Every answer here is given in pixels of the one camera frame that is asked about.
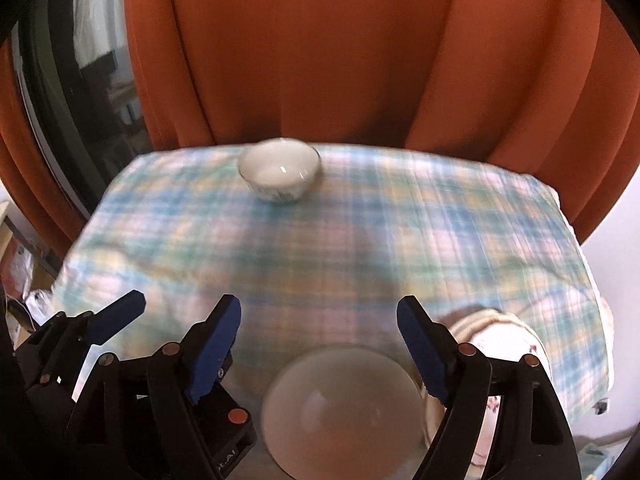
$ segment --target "tablecloth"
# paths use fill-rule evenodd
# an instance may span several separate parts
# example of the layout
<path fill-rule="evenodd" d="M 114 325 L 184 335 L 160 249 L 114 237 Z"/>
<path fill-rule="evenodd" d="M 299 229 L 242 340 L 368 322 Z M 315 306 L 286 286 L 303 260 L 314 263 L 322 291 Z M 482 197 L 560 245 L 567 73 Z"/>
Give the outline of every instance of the tablecloth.
<path fill-rule="evenodd" d="M 94 349 L 82 377 L 104 351 L 127 358 L 180 340 L 225 293 L 242 304 L 229 381 L 258 404 L 279 370 L 317 346 L 370 346 L 411 369 L 395 311 L 413 294 L 449 326 L 494 308 L 532 327 L 569 420 L 606 394 L 607 307 L 551 188 L 425 153 L 317 148 L 321 178 L 290 205 L 252 194 L 236 168 L 241 146 L 133 161 L 54 286 L 53 311 L 70 314 L 132 288 L 146 295 L 145 314 Z"/>

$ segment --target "checkered fabric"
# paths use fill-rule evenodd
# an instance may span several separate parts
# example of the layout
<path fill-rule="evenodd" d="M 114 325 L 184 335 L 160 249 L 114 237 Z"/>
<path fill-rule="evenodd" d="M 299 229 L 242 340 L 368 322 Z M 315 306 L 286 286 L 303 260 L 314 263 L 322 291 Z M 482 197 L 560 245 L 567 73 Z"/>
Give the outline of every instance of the checkered fabric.
<path fill-rule="evenodd" d="M 448 326 L 494 308 L 532 327 L 569 420 L 606 394 L 606 307 L 551 188 L 452 158 L 321 145 L 314 189 L 273 205 L 238 175 L 241 149 L 151 153 L 111 184 L 52 307 L 95 311 L 135 288 L 147 308 L 92 351 L 83 378 L 104 351 L 129 358 L 180 340 L 225 293 L 242 304 L 225 386 L 249 404 L 322 345 L 372 347 L 412 371 L 396 304 L 413 294 Z"/>

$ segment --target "orange curtain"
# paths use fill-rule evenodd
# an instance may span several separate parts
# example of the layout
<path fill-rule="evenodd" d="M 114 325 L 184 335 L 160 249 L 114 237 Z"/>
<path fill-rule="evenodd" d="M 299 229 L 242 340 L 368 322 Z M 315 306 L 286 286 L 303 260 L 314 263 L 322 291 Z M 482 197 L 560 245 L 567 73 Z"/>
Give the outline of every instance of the orange curtain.
<path fill-rule="evenodd" d="M 60 191 L 33 138 L 8 40 L 0 47 L 0 180 L 45 243 L 64 256 L 84 222 Z"/>
<path fill-rule="evenodd" d="M 289 136 L 531 173 L 584 240 L 640 160 L 602 0 L 125 0 L 156 149 Z"/>

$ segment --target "bowl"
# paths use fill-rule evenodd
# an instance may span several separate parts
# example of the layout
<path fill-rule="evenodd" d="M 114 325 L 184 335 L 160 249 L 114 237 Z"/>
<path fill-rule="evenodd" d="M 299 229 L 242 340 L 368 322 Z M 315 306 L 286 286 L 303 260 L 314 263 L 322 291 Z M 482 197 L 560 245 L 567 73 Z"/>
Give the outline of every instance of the bowl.
<path fill-rule="evenodd" d="M 320 155 L 306 142 L 269 139 L 249 146 L 238 160 L 240 176 L 269 202 L 298 200 L 318 176 Z"/>
<path fill-rule="evenodd" d="M 422 439 L 418 387 L 395 361 L 364 348 L 325 348 L 276 378 L 262 435 L 296 480 L 382 480 Z"/>

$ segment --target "white bowl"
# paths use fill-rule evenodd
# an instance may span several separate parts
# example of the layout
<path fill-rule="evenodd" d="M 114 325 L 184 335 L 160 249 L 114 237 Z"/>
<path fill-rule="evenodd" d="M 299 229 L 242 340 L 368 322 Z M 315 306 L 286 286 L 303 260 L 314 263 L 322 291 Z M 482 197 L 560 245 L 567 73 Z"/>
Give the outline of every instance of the white bowl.
<path fill-rule="evenodd" d="M 262 406 L 262 434 L 296 480 L 382 480 L 417 449 L 422 401 L 390 358 L 325 348 L 289 365 Z"/>
<path fill-rule="evenodd" d="M 238 171 L 256 195 L 270 202 L 299 199 L 320 170 L 319 153 L 296 139 L 269 139 L 249 146 Z"/>

